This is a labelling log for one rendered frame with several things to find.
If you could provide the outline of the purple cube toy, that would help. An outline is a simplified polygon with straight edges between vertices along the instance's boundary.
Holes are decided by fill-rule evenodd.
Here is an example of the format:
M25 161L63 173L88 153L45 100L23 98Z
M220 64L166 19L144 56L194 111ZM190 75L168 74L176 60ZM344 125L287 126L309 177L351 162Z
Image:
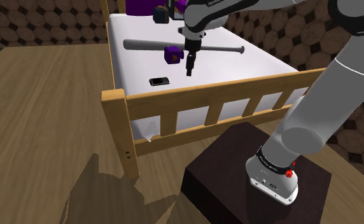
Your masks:
M177 46L166 46L164 48L164 60L168 64L179 64L184 57L184 51Z

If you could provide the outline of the black mobile phone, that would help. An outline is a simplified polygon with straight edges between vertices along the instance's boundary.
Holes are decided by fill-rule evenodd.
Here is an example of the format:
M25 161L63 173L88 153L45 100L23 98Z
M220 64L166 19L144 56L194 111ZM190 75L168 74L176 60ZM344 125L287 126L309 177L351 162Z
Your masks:
M168 77L150 78L149 83L151 86L160 86L160 85L168 85L170 84L170 81Z

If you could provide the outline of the wooden bed with white mattress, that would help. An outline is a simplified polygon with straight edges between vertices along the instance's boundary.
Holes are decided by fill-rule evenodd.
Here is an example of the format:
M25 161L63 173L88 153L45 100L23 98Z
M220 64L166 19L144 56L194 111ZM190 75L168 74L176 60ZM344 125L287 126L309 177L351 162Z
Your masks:
M125 14L108 18L114 87L102 92L101 104L128 178L140 175L142 155L217 136L237 123L283 117L321 74L297 71L223 27L209 30L202 46L244 46L244 53L201 50L191 76L184 63L166 63L163 50L123 47L125 39L183 43L181 26ZM161 77L170 84L150 85Z

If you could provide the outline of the grey baseball bat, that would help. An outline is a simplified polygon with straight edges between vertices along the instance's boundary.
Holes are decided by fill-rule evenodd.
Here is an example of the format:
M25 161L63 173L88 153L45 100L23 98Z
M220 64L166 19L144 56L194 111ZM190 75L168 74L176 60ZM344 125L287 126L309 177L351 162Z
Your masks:
M185 50L185 45L182 43L170 43L163 41L147 41L139 39L125 39L123 47L126 50L163 50L166 46L176 46ZM238 52L243 54L244 46L240 47L223 47L223 46L201 46L200 50L205 51L221 51L221 52Z

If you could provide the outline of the dark blue and tan box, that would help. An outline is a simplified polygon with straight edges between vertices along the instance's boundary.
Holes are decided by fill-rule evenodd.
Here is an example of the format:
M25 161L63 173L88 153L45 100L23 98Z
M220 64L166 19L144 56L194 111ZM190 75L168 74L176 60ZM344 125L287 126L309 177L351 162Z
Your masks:
M169 23L169 10L166 6L156 6L153 9L152 19L156 24Z

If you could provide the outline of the purple pillow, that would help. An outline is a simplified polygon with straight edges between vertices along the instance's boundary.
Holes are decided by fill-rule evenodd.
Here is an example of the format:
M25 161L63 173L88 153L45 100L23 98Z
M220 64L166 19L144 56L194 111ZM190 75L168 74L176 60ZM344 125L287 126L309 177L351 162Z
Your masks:
M165 6L168 0L125 0L125 11L130 16L150 16L156 6Z

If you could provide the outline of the dark brown robot stand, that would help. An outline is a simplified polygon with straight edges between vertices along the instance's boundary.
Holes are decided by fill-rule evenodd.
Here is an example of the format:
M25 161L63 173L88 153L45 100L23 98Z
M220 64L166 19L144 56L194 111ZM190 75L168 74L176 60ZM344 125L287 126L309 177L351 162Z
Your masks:
M211 224L320 224L332 175L307 158L296 160L298 195L288 206L251 185L245 163L268 138L233 125L186 167L181 192Z

